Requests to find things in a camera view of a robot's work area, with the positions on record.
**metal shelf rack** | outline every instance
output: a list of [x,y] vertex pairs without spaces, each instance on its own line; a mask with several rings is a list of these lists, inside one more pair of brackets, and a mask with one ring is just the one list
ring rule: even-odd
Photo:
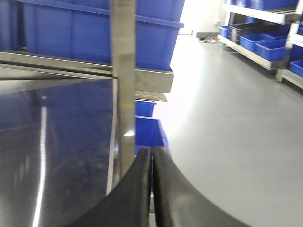
[[254,52],[251,52],[247,49],[245,49],[244,47],[232,42],[231,40],[224,38],[223,36],[219,35],[218,36],[219,40],[224,43],[225,45],[227,45],[228,47],[231,47],[232,49],[234,49],[235,51],[243,54],[244,56],[246,56],[247,58],[251,59],[252,61],[254,61],[255,63],[263,66],[265,69],[267,70],[276,70],[279,67],[282,66],[283,62],[282,61],[268,61],[262,57],[260,57],[259,55],[255,54]]
[[234,6],[224,4],[223,8],[227,12],[233,12],[242,14],[249,17],[254,17],[270,22],[274,22],[277,24],[285,25],[290,24],[293,21],[300,20],[301,15],[296,13],[296,9],[280,9],[280,10],[270,10],[270,11],[262,11],[258,9],[251,9],[246,7]]
[[222,36],[219,36],[219,39],[225,45],[233,48],[247,58],[263,66],[267,70],[277,70],[276,79],[278,81],[281,82],[283,79],[287,79],[300,88],[303,88],[303,78],[286,69],[293,45],[303,47],[303,35],[298,34],[298,29],[303,14],[303,0],[299,0],[297,7],[293,9],[263,11],[227,4],[224,4],[223,8],[227,11],[225,25],[229,25],[230,19],[232,18],[232,13],[242,14],[281,25],[291,23],[290,31],[285,44],[286,54],[283,61],[269,62]]
[[288,80],[289,82],[297,85],[301,89],[303,89],[303,77],[289,71],[289,70],[281,70],[281,75],[277,76],[277,80],[282,82],[283,79]]

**black plastic bin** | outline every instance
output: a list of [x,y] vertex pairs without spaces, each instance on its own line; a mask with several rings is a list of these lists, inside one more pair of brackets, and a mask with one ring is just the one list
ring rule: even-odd
[[240,36],[269,32],[276,30],[276,25],[269,22],[256,22],[231,26],[231,40],[240,44]]

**blue plastic bin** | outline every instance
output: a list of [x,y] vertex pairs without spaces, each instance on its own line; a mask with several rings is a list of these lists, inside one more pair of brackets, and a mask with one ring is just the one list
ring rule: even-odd
[[303,60],[293,61],[290,63],[290,71],[303,77]]
[[0,0],[0,50],[18,48],[18,5],[16,0]]
[[225,38],[231,37],[231,28],[229,26],[221,26],[219,27],[220,35],[222,35]]
[[254,18],[254,17],[246,17],[246,24],[260,22],[262,20]]
[[251,0],[237,0],[237,5],[241,7],[251,7]]
[[296,7],[298,0],[251,0],[253,9],[271,10]]
[[253,34],[253,35],[244,35],[241,36],[241,46],[244,48],[255,52],[256,51],[256,44],[266,42],[269,40],[274,40],[271,36],[264,34],[264,33],[259,33],[259,34]]
[[[269,61],[281,61],[285,55],[285,39],[274,40],[257,44],[257,54]],[[295,61],[303,56],[303,48],[294,45],[290,53],[290,61]]]
[[137,15],[180,21],[184,0],[138,0],[136,5]]
[[237,0],[224,0],[224,3],[228,5],[237,5]]
[[169,151],[169,143],[162,128],[161,121],[150,117],[136,117],[136,151],[140,148],[166,147]]
[[[19,0],[31,53],[111,63],[109,11],[55,0]],[[175,21],[136,16],[136,66],[170,70]]]
[[136,101],[136,115],[144,117],[152,117],[155,102]]
[[285,55],[285,39],[274,40],[256,44],[256,51],[259,56],[269,61],[281,61]]
[[287,30],[277,30],[271,32],[265,32],[264,34],[270,36],[272,39],[286,39],[288,36]]
[[[58,0],[100,9],[109,9],[109,0]],[[164,20],[180,21],[184,0],[138,0],[136,14]]]

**gray floor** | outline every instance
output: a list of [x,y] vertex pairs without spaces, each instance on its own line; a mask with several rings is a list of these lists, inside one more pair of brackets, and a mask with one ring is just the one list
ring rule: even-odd
[[303,92],[191,36],[179,37],[172,68],[169,102],[154,117],[183,174],[253,227],[302,227]]

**white wall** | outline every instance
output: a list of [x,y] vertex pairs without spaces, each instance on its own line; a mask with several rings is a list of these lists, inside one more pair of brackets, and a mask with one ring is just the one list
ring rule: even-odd
[[185,28],[197,32],[217,32],[224,24],[226,12],[222,9],[223,0],[185,0],[181,22]]

